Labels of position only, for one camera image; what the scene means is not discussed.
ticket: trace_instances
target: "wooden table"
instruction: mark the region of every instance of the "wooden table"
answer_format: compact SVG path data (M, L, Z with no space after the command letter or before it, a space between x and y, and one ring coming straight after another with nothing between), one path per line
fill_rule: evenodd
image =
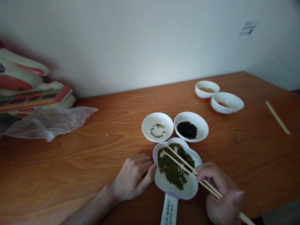
M294 200L300 194L299 97L245 72L207 80L239 96L245 108L215 112L210 99L197 97L199 80L192 80L79 100L76 106L99 111L82 128L52 142L0 139L0 224L60 223L116 177L127 157L152 155L156 143L144 137L141 126L153 112L174 120L191 111L207 121L208 137L189 146L246 191L242 211L250 218ZM283 132L265 101L292 135ZM178 224L210 224L207 193L199 186L194 199L179 201ZM159 224L163 202L164 193L152 183L141 196L121 203L104 224Z

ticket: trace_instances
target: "toy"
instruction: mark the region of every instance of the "toy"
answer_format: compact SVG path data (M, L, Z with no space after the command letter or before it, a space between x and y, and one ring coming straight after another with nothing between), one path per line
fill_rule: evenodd
M10 52L0 42L0 113L24 117L40 108L71 108L76 100L72 89L57 81L43 83L41 76L49 73L43 64Z

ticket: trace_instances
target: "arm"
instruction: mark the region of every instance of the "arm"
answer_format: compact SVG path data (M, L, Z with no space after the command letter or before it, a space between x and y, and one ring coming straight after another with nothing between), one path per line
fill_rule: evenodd
M119 175L61 225L99 224L120 202L143 193L154 180L156 168L157 165L153 164L151 157L145 154L126 159Z
M207 162L197 167L197 180L207 179L224 197L215 198L209 194L206 198L206 210L209 219L215 225L240 225L238 217L244 191L238 189L233 181L213 162Z

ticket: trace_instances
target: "plastic bag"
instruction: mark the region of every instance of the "plastic bag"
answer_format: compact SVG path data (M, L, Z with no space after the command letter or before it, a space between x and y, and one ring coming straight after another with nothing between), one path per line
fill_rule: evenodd
M97 108L78 106L71 109L48 108L16 121L4 132L15 138L45 138L52 141L60 134L70 133L85 124Z

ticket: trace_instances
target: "chopsticks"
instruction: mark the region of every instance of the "chopsticks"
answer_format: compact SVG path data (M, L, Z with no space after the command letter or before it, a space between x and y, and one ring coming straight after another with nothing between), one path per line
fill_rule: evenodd
M279 118L279 116L277 115L277 113L275 112L271 104L269 102L266 102L266 104L269 110L271 111L271 113L273 114L273 116L275 117L275 119L277 120L277 122L279 123L279 125L281 126L281 128L284 130L284 132L288 135L291 135L290 131L287 129L287 127L284 125L282 120Z
M169 146L167 146L181 161L183 161L196 175L198 175L197 170L195 170L193 167L190 166L183 158L181 158L180 155L178 155L173 149L171 149ZM181 163L177 162L176 159L174 159L172 156L170 156L166 151L164 151L165 154L170 157L174 162L176 162L182 169L184 169L187 173L189 173L192 177L194 177L197 180L197 177L192 174L188 169L186 169ZM220 199L223 197L222 193L219 192L214 186L212 186L207 180L204 180L205 183L202 181L199 181L200 184L202 184L207 190L210 191L216 198ZM242 219L246 224L248 225L255 225L244 213L240 212L239 218Z

